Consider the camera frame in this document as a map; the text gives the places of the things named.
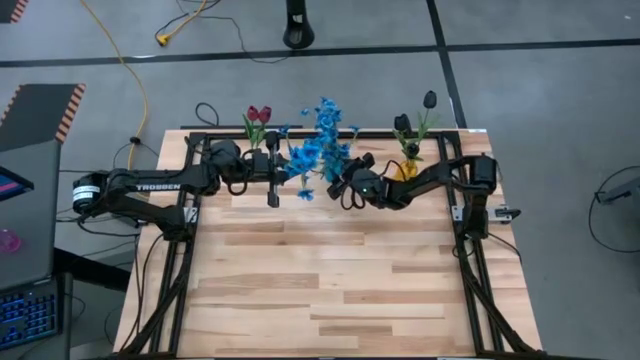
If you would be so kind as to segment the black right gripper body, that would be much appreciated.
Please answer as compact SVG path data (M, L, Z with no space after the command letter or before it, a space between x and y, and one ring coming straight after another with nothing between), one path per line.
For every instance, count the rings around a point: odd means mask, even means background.
M341 179L345 185L340 192L343 209L363 209L370 204L378 209L389 207L387 198L389 179L358 162L348 162L344 166Z

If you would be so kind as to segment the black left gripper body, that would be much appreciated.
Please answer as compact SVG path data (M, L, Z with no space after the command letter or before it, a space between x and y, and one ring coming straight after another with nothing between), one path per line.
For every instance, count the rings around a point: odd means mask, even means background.
M249 165L249 183L268 183L269 193L276 193L279 186L278 153L275 150L263 152L255 149L247 161Z

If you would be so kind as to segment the yellow glass vase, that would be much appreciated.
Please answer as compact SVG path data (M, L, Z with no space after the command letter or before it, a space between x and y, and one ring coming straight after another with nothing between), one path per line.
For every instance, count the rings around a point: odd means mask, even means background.
M405 160L396 166L396 171L393 179L400 182L405 182L414 178L417 175L418 167L415 160Z

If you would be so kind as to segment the black flat bar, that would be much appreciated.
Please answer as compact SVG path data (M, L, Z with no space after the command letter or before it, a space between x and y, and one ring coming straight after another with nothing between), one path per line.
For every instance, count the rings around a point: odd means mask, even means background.
M266 129L269 130L276 130L279 129L281 127L284 127L285 125L267 125ZM304 127L302 125L286 125L288 126L290 129L303 129ZM244 125L220 125L220 126L212 126L212 125L183 125L179 128L180 130L205 130L205 131L209 131L209 130L213 130L213 131L221 131L221 130L240 130L240 131L244 131L245 130L245 126Z

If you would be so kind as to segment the black stand base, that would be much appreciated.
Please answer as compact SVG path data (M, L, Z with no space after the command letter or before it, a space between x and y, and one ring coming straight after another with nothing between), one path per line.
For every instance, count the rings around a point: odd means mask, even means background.
M309 22L306 0L286 0L286 26L283 43L290 49L309 47L315 34Z

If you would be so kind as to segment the hazard-striped black mat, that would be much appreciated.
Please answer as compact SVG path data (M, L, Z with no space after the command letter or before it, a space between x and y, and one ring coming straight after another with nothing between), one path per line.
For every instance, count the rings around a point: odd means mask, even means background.
M0 114L0 152L52 140L63 144L85 92L84 83L20 85Z
M0 0L0 24L18 23L28 4L29 0Z

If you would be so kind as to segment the grey metal leg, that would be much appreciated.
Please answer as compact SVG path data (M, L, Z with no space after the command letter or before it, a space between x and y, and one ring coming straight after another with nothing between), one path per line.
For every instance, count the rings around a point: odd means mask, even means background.
M631 197L640 206L640 177L633 178L610 190L596 193L596 201L601 204L610 204L628 197Z

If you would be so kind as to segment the backlit black keyboard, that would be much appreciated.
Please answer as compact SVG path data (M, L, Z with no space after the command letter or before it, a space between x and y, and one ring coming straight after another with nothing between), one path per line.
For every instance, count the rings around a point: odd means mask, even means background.
M0 289L0 352L66 334L71 325L72 276Z

